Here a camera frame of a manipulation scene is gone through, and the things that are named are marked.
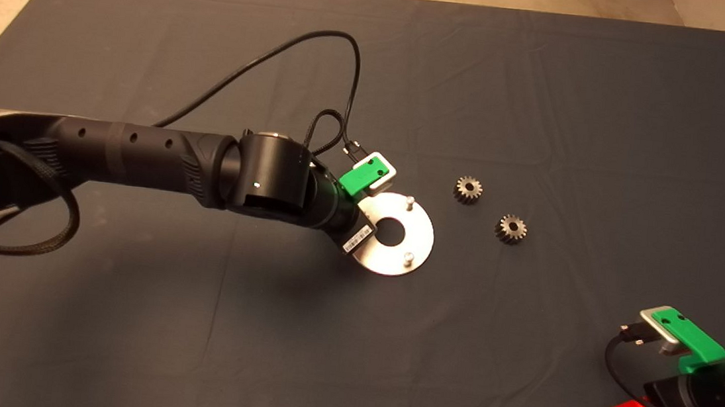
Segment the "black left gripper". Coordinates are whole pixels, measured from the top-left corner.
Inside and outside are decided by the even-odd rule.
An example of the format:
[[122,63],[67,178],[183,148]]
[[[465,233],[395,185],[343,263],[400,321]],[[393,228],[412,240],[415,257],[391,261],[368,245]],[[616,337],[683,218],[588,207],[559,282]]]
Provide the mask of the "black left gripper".
[[355,254],[377,232],[353,197],[331,177],[317,174],[313,228],[323,231],[342,253]]

